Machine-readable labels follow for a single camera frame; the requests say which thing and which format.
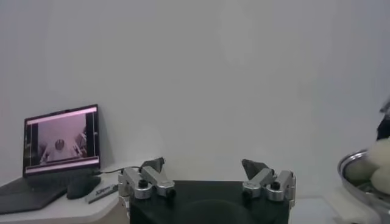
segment black cable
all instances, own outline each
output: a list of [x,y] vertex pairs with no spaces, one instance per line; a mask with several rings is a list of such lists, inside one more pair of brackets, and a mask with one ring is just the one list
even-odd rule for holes
[[[119,168],[119,169],[116,169],[116,170],[106,171],[106,172],[97,171],[97,172],[92,173],[92,176],[98,176],[98,175],[101,175],[103,173],[115,173],[117,171],[122,171],[124,168],[125,167]],[[131,166],[131,168],[137,168],[138,170],[141,169],[141,167],[139,167],[139,166]]]
[[[131,166],[131,168],[140,169],[141,167],[139,167],[139,166]],[[106,172],[102,172],[102,173],[115,173],[115,172],[120,171],[120,170],[123,170],[123,169],[124,169],[124,168],[120,168],[120,169],[111,170],[111,171],[106,171]]]

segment white desk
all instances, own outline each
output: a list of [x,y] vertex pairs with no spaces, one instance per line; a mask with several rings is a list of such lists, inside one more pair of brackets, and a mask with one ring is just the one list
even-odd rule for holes
[[[140,166],[141,163],[120,163],[106,168],[106,171],[119,169],[125,166]],[[102,182],[96,187],[100,189],[118,183],[118,174],[101,175]],[[84,198],[68,200],[66,196],[60,197],[47,207],[31,212],[0,215],[0,223],[17,224],[69,224],[94,222],[107,215],[118,204],[118,193],[115,192],[92,204],[85,202]]]
[[[113,170],[130,164],[116,164],[107,170]],[[103,174],[102,182],[97,189],[116,184],[117,173]],[[106,216],[118,204],[118,193],[111,194],[88,205],[84,198],[68,200],[65,196],[59,198],[49,206],[32,212],[21,212],[7,215],[0,215],[0,223],[17,224],[70,224],[90,223],[100,220]],[[322,198],[301,198],[297,199],[296,206],[291,211],[292,224],[335,224],[333,219],[336,213]]]

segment black mouse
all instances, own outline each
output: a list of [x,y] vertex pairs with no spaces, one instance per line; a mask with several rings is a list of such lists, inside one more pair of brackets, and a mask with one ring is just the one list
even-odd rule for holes
[[82,198],[89,193],[100,183],[100,177],[81,177],[72,180],[68,185],[68,193],[66,197],[68,199]]

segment steel bowl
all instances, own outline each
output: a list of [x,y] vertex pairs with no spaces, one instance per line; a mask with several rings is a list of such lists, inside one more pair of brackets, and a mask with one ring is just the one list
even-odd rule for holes
[[342,180],[343,186],[354,197],[362,201],[364,204],[374,208],[381,216],[390,215],[390,195],[377,191],[371,183],[364,183],[361,185],[354,185],[345,177],[345,168],[356,161],[367,159],[367,149],[349,154],[343,157],[338,164],[338,173]]

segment screen display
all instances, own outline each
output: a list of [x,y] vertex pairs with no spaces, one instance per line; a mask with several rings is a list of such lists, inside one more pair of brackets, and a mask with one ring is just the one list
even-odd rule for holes
[[27,119],[23,169],[26,175],[98,167],[98,108]]

